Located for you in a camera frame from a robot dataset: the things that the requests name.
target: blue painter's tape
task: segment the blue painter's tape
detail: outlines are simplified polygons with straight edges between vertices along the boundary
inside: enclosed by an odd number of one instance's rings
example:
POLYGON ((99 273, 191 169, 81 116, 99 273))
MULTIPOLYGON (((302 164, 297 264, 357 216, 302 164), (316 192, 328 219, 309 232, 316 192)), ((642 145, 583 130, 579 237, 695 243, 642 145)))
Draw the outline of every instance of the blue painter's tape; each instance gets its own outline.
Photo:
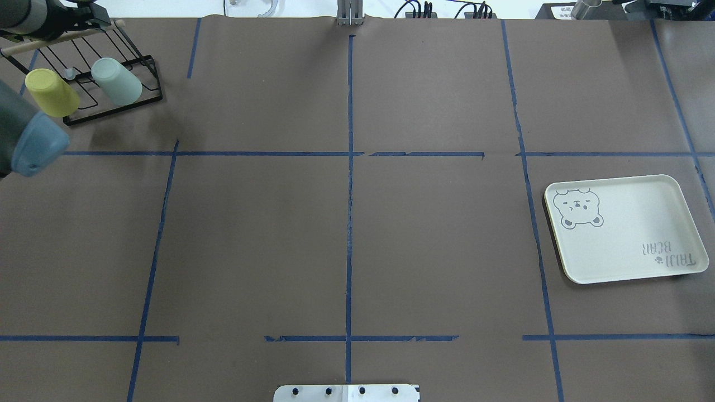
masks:
MULTIPOLYGON (((345 342, 343 335, 284 335, 263 337, 266 342, 345 342)), ((451 342, 459 335, 352 335, 352 342, 451 342)))
MULTIPOLYGON (((364 152, 353 152, 353 156, 364 152)), ((66 156, 105 157, 170 157, 173 151, 67 151, 66 156)), ((181 151, 180 157, 348 157, 349 152, 294 152, 294 151, 181 151)))
MULTIPOLYGON (((0 335, 0 342, 137 342, 131 335, 0 335)), ((179 342, 178 336, 147 336, 144 342, 179 342)))
POLYGON ((484 152, 375 152, 371 157, 482 157, 484 152))
POLYGON ((266 342, 345 342, 343 335, 284 335, 278 339, 264 336, 266 342))
MULTIPOLYGON (((33 68, 35 68, 35 62, 37 62, 37 55, 40 54, 40 51, 35 49, 35 52, 32 54, 32 60, 30 60, 30 66, 27 67, 28 70, 32 71, 33 68)), ((20 86, 20 96, 22 96, 25 93, 25 81, 22 81, 22 85, 20 86)))
MULTIPOLYGON (((362 155, 364 152, 353 152, 362 155)), ((293 152, 293 151, 181 151, 180 157, 349 157, 349 152, 293 152)))
POLYGON ((353 168, 353 132, 352 132, 352 41, 355 35, 347 38, 347 258, 345 273, 345 383, 352 382, 352 168, 353 168))
POLYGON ((164 224, 167 219, 167 206, 169 205, 169 193, 172 190, 172 181, 174 180, 174 168, 177 162, 177 150, 179 149, 179 141, 174 144, 174 152, 172 162, 169 167, 169 177, 167 178, 167 189, 164 192, 164 204, 162 205, 162 214, 159 219, 159 229, 157 231, 157 241, 154 244, 154 256, 152 257, 152 269, 149 271, 149 283, 147 284, 147 294, 144 297, 144 310, 142 311, 142 322, 139 324, 139 337, 137 339, 137 349, 134 352, 134 364, 132 366, 132 377, 129 379, 129 392, 127 393, 127 402, 132 402, 134 399, 134 387, 137 384, 137 374, 139 372, 139 360, 142 357, 142 344, 144 343, 144 333, 147 330, 147 318, 149 317, 149 304, 152 301, 152 291, 154 290, 154 279, 157 274, 157 263, 159 262, 159 246, 162 242, 164 234, 164 224))
POLYGON ((451 342, 459 335, 353 335, 355 342, 451 342))
POLYGON ((199 32, 201 31, 201 19, 196 19, 196 29, 194 30, 194 45, 191 48, 191 59, 189 59, 189 71, 186 73, 186 78, 191 79, 194 73, 194 58, 196 57, 196 46, 199 44, 199 32))
POLYGON ((688 152, 520 152, 527 157, 691 157, 688 152))
MULTIPOLYGON (((545 341, 550 340, 549 335, 524 335, 523 340, 545 341)), ((668 340, 668 339, 693 339, 715 340, 714 334, 698 333, 604 333, 604 334, 570 334, 554 335, 556 340, 668 340)))
POLYGON ((70 157, 170 157, 171 151, 66 151, 70 157))
POLYGON ((546 285, 546 272, 543 268, 543 256, 541 253, 541 240, 538 234, 538 226, 536 224, 536 211, 534 210, 534 200, 531 192, 531 181, 529 180, 528 165, 526 160, 526 146, 524 145, 524 137, 519 122, 519 114, 516 108, 516 87, 514 85, 514 73, 511 67, 511 55, 509 54, 509 40, 506 34, 506 23, 501 20, 501 33, 504 41, 504 55, 506 58, 506 69, 509 74, 509 86, 511 88, 511 101, 514 108, 514 122, 516 131, 519 133, 519 150, 521 151, 521 164, 524 172, 524 182, 526 184, 526 197, 529 203, 529 213, 531 214, 531 229, 533 231, 534 240, 536 241, 536 251, 538 253, 539 273, 541 274, 541 294, 543 297, 543 306, 546 312, 546 325, 548 326, 548 334, 551 337, 551 360, 553 363, 553 374, 556 381, 556 393, 558 401, 563 402, 563 386, 561 385, 561 369, 558 364, 558 353, 556 350, 556 340, 553 339, 553 321, 551 319, 551 304, 548 299, 548 287, 546 285))
POLYGON ((137 338, 113 335, 0 335, 3 342, 137 342, 137 338))

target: white tray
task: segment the white tray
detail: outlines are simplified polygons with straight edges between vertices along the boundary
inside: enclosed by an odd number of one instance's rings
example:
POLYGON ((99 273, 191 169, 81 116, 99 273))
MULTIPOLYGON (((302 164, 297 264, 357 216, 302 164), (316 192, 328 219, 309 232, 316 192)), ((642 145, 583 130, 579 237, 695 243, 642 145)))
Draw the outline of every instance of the white tray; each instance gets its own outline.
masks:
POLYGON ((668 175, 553 183, 544 199, 563 271, 573 282, 708 268, 680 185, 668 175))

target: cartoon bear print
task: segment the cartoon bear print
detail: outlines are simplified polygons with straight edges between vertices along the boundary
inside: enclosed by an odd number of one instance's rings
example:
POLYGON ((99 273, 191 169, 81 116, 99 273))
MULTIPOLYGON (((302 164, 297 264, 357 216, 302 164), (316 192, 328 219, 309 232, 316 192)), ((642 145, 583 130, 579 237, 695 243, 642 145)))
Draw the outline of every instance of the cartoon bear print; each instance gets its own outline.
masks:
POLYGON ((556 191, 553 205, 561 213, 561 224, 566 229, 573 229, 576 225, 590 223, 594 227, 603 225, 603 217, 598 213, 600 200, 591 189, 583 191, 566 190, 556 191))

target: black wire rack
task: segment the black wire rack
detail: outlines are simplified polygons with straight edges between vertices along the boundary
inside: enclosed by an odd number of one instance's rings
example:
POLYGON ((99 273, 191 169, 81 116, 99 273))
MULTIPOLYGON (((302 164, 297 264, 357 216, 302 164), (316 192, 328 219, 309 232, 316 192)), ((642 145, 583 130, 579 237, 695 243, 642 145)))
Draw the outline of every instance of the black wire rack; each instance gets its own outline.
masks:
MULTIPOLYGON (((75 64, 68 65, 51 46, 37 49, 47 64, 80 95, 80 105, 77 111, 62 118, 62 121, 68 126, 99 119, 164 99, 156 61, 150 54, 143 55, 123 28, 118 26, 116 29, 105 31, 103 34, 92 35, 91 37, 96 36, 106 37, 111 47, 117 51, 119 58, 123 59, 123 61, 119 60, 120 64, 139 78, 143 87, 142 95, 136 102, 126 106, 118 107, 109 101, 109 98, 104 95, 99 85, 92 79, 92 66, 88 60, 88 58, 101 59, 103 56, 86 37, 68 41, 82 59, 82 63, 84 63, 80 64, 83 66, 82 68, 75 64)), ((12 56, 6 58, 24 74, 30 72, 27 67, 12 56)))

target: black cable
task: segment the black cable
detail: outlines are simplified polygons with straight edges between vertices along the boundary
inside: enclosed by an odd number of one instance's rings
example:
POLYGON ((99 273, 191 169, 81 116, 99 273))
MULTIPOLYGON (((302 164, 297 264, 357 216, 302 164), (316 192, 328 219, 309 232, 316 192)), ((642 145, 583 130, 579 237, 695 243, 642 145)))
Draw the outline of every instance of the black cable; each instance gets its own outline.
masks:
POLYGON ((398 12, 395 13, 395 16, 393 18, 397 18, 398 15, 400 15, 400 11, 402 11, 402 9, 404 9, 405 6, 407 6, 408 4, 412 6, 412 17, 415 18, 415 13, 416 13, 417 9, 415 8, 415 5, 412 4, 413 1, 416 1, 416 0, 406 0, 405 3, 398 9, 398 12))
POLYGON ((459 17, 459 13, 462 12, 462 10, 464 10, 464 8, 465 8, 466 6, 473 6, 473 7, 474 7, 474 14, 477 14, 477 5, 476 5, 475 3, 467 3, 467 4, 463 5, 462 8, 459 9, 459 11, 457 11, 457 15, 454 16, 454 19, 457 19, 457 18, 459 17))
POLYGON ((482 18, 482 13, 486 13, 486 3, 482 3, 479 6, 479 11, 477 11, 475 14, 472 15, 472 18, 482 18))

